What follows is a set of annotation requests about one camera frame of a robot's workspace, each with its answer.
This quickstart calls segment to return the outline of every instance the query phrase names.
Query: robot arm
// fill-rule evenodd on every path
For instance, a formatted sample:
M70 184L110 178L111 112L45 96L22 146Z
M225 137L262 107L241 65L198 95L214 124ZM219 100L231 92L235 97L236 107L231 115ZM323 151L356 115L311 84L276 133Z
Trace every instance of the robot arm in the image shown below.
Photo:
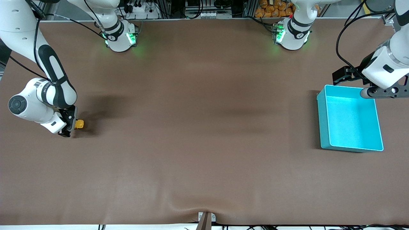
M406 82L403 86L398 83L409 73L409 2L395 0L395 13L401 30L363 59L356 68L359 73L348 66L334 72L334 85L362 79L364 84L370 84L361 92L364 98L409 97Z
M73 104L77 94L39 29L35 36L36 22L25 0L0 0L0 38L11 50L34 62L37 59L47 76L30 80L22 92L9 100L9 109L17 117L40 123L52 133L69 136L76 120Z
M340 0L291 0L297 10L292 18L285 18L279 24L283 25L280 34L275 35L276 43L288 50L298 50L307 41L311 25L318 15L316 4L330 4Z
M115 52L123 52L136 44L135 25L119 20L115 8L119 0L68 0L86 12L102 30L107 45Z

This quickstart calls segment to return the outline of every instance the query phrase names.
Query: turquoise bin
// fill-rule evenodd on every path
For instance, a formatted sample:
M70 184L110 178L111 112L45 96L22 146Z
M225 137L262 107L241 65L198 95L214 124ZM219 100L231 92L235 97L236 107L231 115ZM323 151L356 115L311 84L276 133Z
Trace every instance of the turquoise bin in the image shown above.
M351 152L383 151L375 99L362 88L326 85L318 94L321 147Z

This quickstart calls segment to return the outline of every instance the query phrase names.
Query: table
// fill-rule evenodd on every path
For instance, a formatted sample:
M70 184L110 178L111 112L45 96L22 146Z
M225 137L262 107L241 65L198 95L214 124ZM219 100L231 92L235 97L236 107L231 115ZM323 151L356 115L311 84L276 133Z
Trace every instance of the table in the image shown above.
M251 20L145 22L123 53L74 23L41 23L88 127L62 138L12 115L9 98L34 75L9 62L0 224L181 223L199 211L223 224L409 224L409 100L377 100L383 152L319 145L316 95L344 65L343 23L317 20L292 52ZM359 20L340 52L357 65L392 33Z

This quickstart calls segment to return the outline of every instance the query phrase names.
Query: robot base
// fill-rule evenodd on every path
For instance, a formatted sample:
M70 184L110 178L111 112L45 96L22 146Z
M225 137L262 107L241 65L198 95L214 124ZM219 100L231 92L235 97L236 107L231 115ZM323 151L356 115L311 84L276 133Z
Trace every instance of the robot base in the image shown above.
M298 50L304 45L304 43L307 42L307 38L310 33L308 32L308 34L305 36L302 34L302 39L296 39L294 35L289 32L289 21L290 18L285 18L281 22L273 25L273 31L277 32L273 34L273 41L275 45L281 45L285 49Z
M106 47L115 52L124 52L131 47L136 47L138 40L139 28L126 20L121 20L124 24L124 32L116 41L105 40Z

